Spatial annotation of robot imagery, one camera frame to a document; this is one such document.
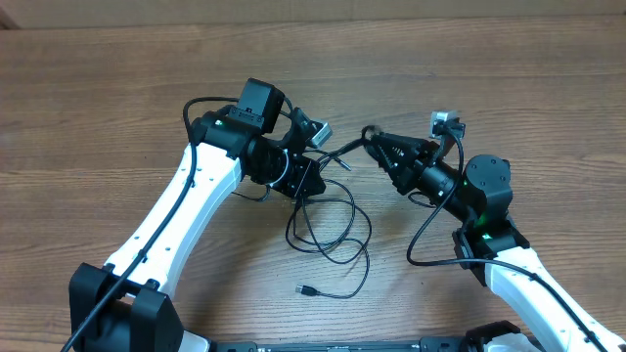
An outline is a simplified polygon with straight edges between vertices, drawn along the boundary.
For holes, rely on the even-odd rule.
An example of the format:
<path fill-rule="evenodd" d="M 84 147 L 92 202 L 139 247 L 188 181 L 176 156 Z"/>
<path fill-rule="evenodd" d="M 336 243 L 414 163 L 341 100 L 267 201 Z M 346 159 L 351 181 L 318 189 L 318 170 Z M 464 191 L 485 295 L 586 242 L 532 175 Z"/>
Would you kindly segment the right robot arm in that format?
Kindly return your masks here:
<path fill-rule="evenodd" d="M 509 163 L 492 154 L 445 161 L 461 152 L 453 132 L 434 140 L 384 132 L 365 133 L 367 153 L 397 191 L 426 196 L 436 212 L 445 210 L 461 226 L 453 234 L 455 258 L 407 261 L 416 267 L 459 265 L 505 301 L 546 351 L 622 351 L 625 340 L 587 313 L 548 272 L 509 213 L 513 199 Z"/>

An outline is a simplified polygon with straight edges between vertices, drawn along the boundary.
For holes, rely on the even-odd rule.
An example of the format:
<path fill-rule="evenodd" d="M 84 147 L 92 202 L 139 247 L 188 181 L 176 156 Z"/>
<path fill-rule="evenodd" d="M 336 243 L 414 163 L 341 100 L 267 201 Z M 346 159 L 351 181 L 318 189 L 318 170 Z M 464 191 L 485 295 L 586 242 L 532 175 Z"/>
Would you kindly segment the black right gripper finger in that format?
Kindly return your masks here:
<path fill-rule="evenodd" d="M 397 154 L 419 154 L 425 149 L 428 141 L 425 139 L 400 136 L 386 132 L 375 132 L 365 145 L 370 155 L 378 155 L 378 147 L 394 150 Z"/>
<path fill-rule="evenodd" d="M 415 177 L 413 154 L 399 147 L 384 147 L 371 144 L 366 147 L 368 154 L 379 164 L 392 182 L 410 182 Z"/>

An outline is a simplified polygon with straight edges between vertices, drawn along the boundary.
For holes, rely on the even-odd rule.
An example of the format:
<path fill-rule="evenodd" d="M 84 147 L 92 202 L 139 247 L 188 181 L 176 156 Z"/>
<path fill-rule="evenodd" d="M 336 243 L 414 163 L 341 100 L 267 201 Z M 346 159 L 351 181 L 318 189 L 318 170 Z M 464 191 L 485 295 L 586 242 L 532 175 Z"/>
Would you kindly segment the black USB cable short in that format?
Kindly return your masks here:
<path fill-rule="evenodd" d="M 322 195 L 301 197 L 295 202 L 286 229 L 287 245 L 300 254 L 345 264 L 358 258 L 362 250 L 352 190 L 355 170 L 347 160 L 329 152 L 309 149 L 305 154 L 320 162 L 320 173 L 328 188 Z"/>

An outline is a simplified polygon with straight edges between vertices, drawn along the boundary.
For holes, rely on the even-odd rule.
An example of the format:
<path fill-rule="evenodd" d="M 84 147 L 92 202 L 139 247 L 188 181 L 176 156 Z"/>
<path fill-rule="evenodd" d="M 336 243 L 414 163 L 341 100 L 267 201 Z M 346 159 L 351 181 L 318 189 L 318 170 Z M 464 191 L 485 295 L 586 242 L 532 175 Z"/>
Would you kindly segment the black USB cable long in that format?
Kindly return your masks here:
<path fill-rule="evenodd" d="M 307 298 L 352 300 L 362 292 L 371 274 L 369 244 L 374 226 L 345 183 L 326 174 L 322 180 L 332 194 L 300 196 L 293 202 L 284 230 L 286 245 L 299 254 L 316 257 L 332 266 L 353 270 L 361 264 L 362 273 L 349 291 L 331 292 L 312 284 L 297 284 L 293 291 Z"/>

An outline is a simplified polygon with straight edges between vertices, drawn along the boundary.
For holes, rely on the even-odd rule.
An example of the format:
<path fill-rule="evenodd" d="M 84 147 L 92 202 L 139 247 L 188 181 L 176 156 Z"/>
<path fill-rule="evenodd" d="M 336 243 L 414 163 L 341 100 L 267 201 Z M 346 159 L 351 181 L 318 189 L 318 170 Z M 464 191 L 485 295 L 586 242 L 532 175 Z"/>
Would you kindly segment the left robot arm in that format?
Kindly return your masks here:
<path fill-rule="evenodd" d="M 170 183 L 133 235 L 101 267 L 70 279 L 66 351 L 208 351 L 173 305 L 182 271 L 220 204 L 244 178 L 288 198 L 321 194 L 317 161 L 304 156 L 331 137 L 274 85 L 251 78 L 239 98 L 197 118 L 183 107 L 188 145 Z"/>

